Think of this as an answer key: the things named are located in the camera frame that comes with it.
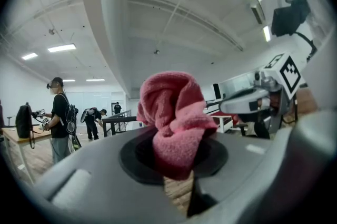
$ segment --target table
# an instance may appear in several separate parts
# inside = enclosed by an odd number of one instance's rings
[[[26,168],[28,177],[30,179],[30,181],[32,183],[34,183],[34,177],[27,165],[27,161],[23,152],[23,147],[26,145],[29,145],[29,138],[27,139],[21,139],[19,138],[19,136],[17,135],[17,131],[16,128],[3,128],[3,134],[4,134],[4,142],[5,142],[5,146],[6,146],[6,150],[7,150],[7,154],[9,157],[9,160],[11,162],[11,165],[14,168],[14,171],[16,172],[16,168],[14,166],[14,162],[11,156],[11,152],[9,151],[9,140],[12,141],[18,148],[19,148],[19,154],[20,154],[20,158],[22,160],[23,165]],[[49,131],[42,131],[41,129],[39,129],[39,126],[33,126],[33,130],[37,133],[34,133],[34,140],[35,143],[50,139],[52,137],[52,135],[50,134]]]

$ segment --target black bag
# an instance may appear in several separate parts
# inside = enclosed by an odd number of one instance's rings
[[[61,125],[65,127],[66,131],[70,135],[75,135],[76,134],[76,128],[77,128],[77,114],[78,114],[78,109],[75,107],[75,105],[70,105],[68,98],[64,94],[59,94],[64,97],[64,99],[67,101],[67,108],[65,111],[65,120],[66,122],[64,123],[62,121],[62,118],[60,118]]]
[[[19,138],[28,139],[31,145],[31,148],[35,148],[35,140],[34,140],[34,131],[32,124],[32,110],[31,107],[26,104],[20,107],[16,118],[15,118],[17,135]]]

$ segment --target fluorescent light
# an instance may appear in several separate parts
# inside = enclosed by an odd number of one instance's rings
[[[76,49],[76,46],[74,44],[68,44],[68,45],[62,45],[58,47],[49,48],[48,51],[50,51],[51,53],[54,53],[54,52],[74,50],[74,49]]]
[[[265,40],[267,41],[267,42],[269,42],[270,41],[270,32],[269,32],[269,27],[268,26],[265,26],[264,28],[263,28],[263,31],[264,31],[264,36],[265,36]]]
[[[28,59],[31,59],[31,58],[34,58],[34,57],[37,57],[36,53],[27,54],[27,55],[23,56],[22,59],[28,60]]]
[[[105,81],[105,79],[86,79],[87,82],[102,82]]]

